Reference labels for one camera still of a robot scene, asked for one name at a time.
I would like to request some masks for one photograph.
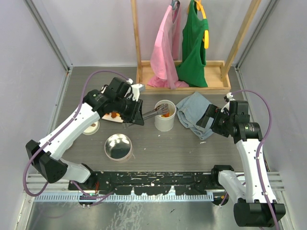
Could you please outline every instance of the stainless steel bowl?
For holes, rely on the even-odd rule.
[[[105,152],[114,161],[128,159],[132,155],[131,140],[124,134],[114,134],[106,140]]]

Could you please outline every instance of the gray towel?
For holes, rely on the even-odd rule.
[[[199,92],[195,92],[176,105],[179,121],[185,128],[191,129],[201,140],[205,140],[213,134],[210,129],[213,118],[209,119],[206,128],[196,125],[196,122],[201,119],[210,104],[204,96]]]

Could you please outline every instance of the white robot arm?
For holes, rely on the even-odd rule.
[[[262,147],[259,156],[256,155],[262,140],[260,126],[258,123],[249,121],[246,101],[234,100],[231,93],[225,97],[225,100],[227,104],[223,108],[213,104],[209,105],[197,125],[206,127],[209,118],[212,117],[211,130],[213,132],[224,137],[229,135],[233,137],[243,163],[246,186],[243,186],[237,179],[230,165],[214,166],[211,171],[213,183],[223,187],[234,202],[234,215],[238,226],[272,227],[274,222],[267,202],[271,203],[277,221],[285,215],[285,207],[284,204],[276,202],[266,173]],[[260,164],[261,177],[257,163]]]
[[[139,100],[140,92],[144,89],[144,85],[132,84],[132,80],[114,78],[110,85],[106,85],[101,91],[88,92],[81,107],[52,133],[39,142],[31,140],[26,144],[29,158],[43,147],[32,165],[49,183],[68,179],[92,187],[96,181],[92,175],[93,171],[85,164],[75,164],[62,159],[62,155],[85,129],[107,113],[118,112],[124,122],[144,125],[142,100]]]

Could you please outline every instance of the wooden frame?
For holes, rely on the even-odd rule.
[[[195,91],[202,94],[225,94],[230,92],[231,86],[228,71],[248,31],[250,23],[257,12],[260,2],[261,0],[251,1],[226,63],[224,61],[207,61],[205,67],[205,78],[208,87],[188,87],[171,90],[168,88],[155,88],[147,85],[149,79],[154,76],[154,72],[150,67],[150,61],[142,61],[141,59],[137,5],[136,0],[131,0],[135,47],[138,61],[136,82],[145,85],[146,91],[144,94],[192,94]]]

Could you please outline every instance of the green shirt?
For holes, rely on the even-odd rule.
[[[208,87],[205,79],[206,50],[203,36],[209,30],[207,19],[200,20],[194,0],[191,0],[182,41],[182,63],[176,67],[178,78],[190,87]]]

